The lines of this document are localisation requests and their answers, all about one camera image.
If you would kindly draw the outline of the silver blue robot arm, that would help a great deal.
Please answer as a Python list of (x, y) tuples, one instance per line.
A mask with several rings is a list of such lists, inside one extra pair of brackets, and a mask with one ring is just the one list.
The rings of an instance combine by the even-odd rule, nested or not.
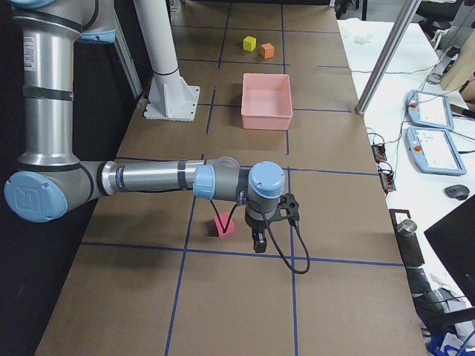
[(274, 241), (270, 228), (295, 203), (282, 168), (269, 161), (242, 168), (230, 157), (119, 164), (73, 154), (73, 46), (116, 38), (112, 1), (13, 1), (23, 32), (26, 149), (20, 171), (4, 185), (10, 209), (32, 223), (58, 219), (91, 200), (119, 192), (191, 191), (245, 207), (253, 249)]

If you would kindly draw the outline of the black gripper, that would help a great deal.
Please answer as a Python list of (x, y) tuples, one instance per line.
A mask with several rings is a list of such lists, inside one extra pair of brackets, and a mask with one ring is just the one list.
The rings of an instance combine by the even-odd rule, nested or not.
[(245, 211), (245, 222), (252, 230), (253, 249), (255, 253), (266, 251), (265, 230), (266, 215), (256, 211)]

